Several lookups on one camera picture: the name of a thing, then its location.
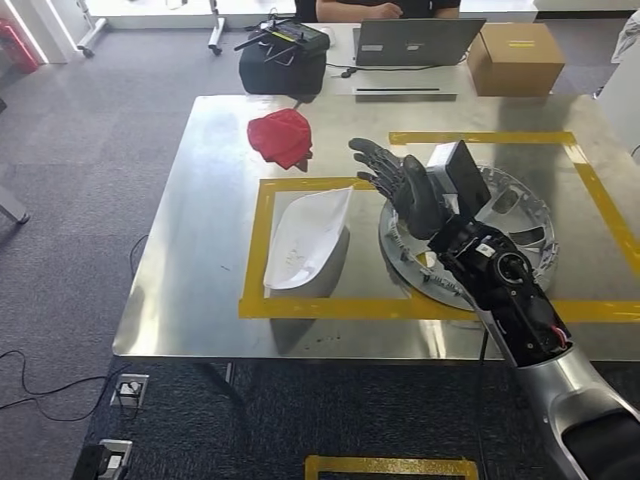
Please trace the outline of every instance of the laptop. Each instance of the laptop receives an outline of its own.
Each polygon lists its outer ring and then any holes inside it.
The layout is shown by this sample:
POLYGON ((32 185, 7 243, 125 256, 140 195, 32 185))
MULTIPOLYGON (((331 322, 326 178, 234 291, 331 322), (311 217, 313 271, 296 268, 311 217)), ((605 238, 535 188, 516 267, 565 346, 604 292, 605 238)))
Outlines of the laptop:
POLYGON ((353 29, 355 65, 456 65, 484 18, 365 20, 353 29))

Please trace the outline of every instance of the floor socket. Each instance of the floor socket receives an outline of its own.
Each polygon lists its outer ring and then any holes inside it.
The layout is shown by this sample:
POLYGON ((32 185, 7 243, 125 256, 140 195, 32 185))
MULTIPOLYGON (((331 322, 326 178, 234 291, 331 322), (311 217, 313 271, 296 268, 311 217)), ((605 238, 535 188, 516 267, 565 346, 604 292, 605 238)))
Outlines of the floor socket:
POLYGON ((149 384, 149 375, 124 373, 118 377, 111 397, 112 407, 140 408, 149 384))
POLYGON ((100 440, 100 444, 110 451, 111 458, 109 460, 106 471, 97 477, 98 480, 111 480, 120 477, 120 473, 122 472, 118 472, 118 469, 122 470, 129 465, 131 447, 134 445, 129 440, 100 440))

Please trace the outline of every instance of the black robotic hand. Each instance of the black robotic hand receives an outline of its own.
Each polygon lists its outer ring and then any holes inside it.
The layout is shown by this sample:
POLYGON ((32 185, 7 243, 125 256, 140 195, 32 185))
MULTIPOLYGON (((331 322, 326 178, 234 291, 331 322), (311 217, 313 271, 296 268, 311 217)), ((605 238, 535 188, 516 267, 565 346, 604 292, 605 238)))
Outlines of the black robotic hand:
POLYGON ((438 201, 437 186, 432 184, 424 166, 416 157, 398 158, 364 138, 353 138, 349 146, 358 152, 353 154, 355 161, 364 163, 375 173, 358 172, 358 177, 374 185, 386 197, 412 236, 429 240, 448 218, 447 208, 438 201))

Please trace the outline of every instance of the red cloth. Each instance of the red cloth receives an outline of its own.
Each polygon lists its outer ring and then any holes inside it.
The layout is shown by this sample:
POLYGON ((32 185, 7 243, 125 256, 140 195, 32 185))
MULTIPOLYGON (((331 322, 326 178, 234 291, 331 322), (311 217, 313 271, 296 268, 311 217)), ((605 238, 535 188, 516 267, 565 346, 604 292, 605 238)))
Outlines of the red cloth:
POLYGON ((251 120, 247 135, 254 150, 285 170, 296 165, 306 172, 307 160, 311 158, 311 127, 292 108, 251 120))

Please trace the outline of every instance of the red object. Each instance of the red object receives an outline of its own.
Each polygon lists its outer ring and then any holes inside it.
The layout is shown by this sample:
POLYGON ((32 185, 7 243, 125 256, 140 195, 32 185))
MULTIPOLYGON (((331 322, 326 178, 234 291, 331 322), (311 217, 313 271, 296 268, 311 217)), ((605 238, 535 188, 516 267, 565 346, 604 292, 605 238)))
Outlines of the red object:
POLYGON ((285 170, 295 165, 306 172, 312 155, 311 127, 292 108, 251 120, 247 126, 247 135, 254 150, 285 170))
POLYGON ((23 73, 32 73, 38 70, 38 60, 18 34, 17 30, 8 20, 0 18, 0 47, 23 73))

